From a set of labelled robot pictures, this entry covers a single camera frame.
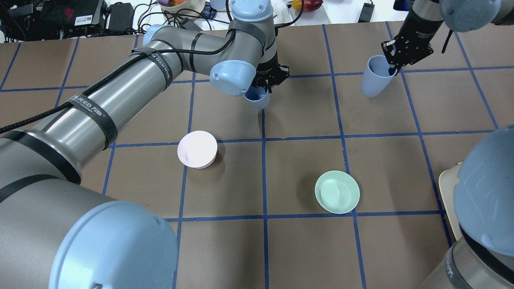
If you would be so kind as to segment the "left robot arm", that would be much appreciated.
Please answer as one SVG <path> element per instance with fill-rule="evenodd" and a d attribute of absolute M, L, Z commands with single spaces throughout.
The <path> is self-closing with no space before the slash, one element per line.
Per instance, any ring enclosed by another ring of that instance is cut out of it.
<path fill-rule="evenodd" d="M 184 71 L 231 96 L 288 77 L 270 0 L 230 0 L 226 37 L 156 24 L 121 66 L 1 133 L 2 289 L 170 289 L 178 245 L 141 205 L 80 185 L 83 168 Z"/>

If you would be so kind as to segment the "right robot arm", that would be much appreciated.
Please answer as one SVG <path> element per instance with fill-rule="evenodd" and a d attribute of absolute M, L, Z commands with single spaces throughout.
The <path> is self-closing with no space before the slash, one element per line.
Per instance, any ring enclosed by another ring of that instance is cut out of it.
<path fill-rule="evenodd" d="M 443 22 L 450 33 L 477 31 L 487 24 L 513 24 L 512 0 L 418 0 L 400 32 L 382 42 L 389 74 L 396 75 L 433 53 Z M 448 181 L 456 242 L 421 285 L 422 289 L 512 289 L 513 126 L 498 128 L 460 164 L 440 177 Z"/>

